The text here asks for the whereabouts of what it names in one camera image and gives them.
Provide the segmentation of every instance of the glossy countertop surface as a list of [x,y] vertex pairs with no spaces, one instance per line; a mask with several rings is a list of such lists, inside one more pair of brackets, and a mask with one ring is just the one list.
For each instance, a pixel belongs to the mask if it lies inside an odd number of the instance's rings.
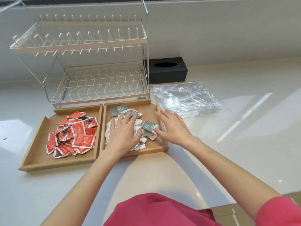
[[[278,192],[300,191],[300,73],[301,58],[189,67],[186,82],[205,82],[222,107],[184,121],[193,135]],[[155,103],[152,90],[151,98]],[[90,164],[18,171],[41,117],[53,115],[53,107],[36,81],[0,83],[0,106],[1,225],[40,225]],[[235,202],[190,153],[170,144],[168,152],[117,163],[83,225],[101,225],[116,204],[147,192],[196,209]]]

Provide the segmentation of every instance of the dish rack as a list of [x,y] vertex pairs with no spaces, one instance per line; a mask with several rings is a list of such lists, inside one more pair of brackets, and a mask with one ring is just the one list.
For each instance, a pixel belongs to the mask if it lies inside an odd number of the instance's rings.
[[[18,2],[27,8],[21,0]],[[48,101],[55,107],[149,97],[148,10],[144,0],[141,0],[141,10],[144,15],[141,14],[139,19],[136,15],[39,15],[38,21],[33,17],[34,24],[23,35],[13,36],[14,43],[10,49],[16,54],[29,53],[35,57],[55,56],[54,62],[66,54],[93,55],[112,50],[118,56],[124,49],[136,49],[141,53],[140,61],[72,68],[62,65],[64,73],[51,100],[44,86],[49,73],[40,81],[18,58],[41,83]]]

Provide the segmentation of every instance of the clear plastic wrap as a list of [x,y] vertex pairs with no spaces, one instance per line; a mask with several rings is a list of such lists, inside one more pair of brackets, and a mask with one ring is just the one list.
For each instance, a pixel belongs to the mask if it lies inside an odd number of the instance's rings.
[[153,91],[163,109],[183,118],[213,113],[221,106],[202,82],[155,85]]

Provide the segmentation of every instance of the left hand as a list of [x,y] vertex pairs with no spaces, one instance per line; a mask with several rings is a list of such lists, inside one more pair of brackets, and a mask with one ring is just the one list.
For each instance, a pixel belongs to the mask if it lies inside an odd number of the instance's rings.
[[123,113],[120,114],[116,127],[115,119],[111,121],[110,137],[106,147],[106,151],[110,151],[116,157],[122,157],[125,153],[132,150],[142,136],[141,128],[135,137],[133,137],[134,124],[137,119],[135,114],[130,120],[130,112],[123,118]]

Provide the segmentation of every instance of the forearm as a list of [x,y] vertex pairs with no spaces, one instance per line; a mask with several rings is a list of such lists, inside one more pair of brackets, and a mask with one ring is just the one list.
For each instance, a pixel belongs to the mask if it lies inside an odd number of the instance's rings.
[[101,185],[119,160],[108,153],[108,151],[100,153],[89,170],[43,221],[42,226],[82,225]]
[[253,220],[256,219],[264,203],[273,197],[281,196],[266,183],[216,152],[197,137],[188,141],[184,148],[212,173]]

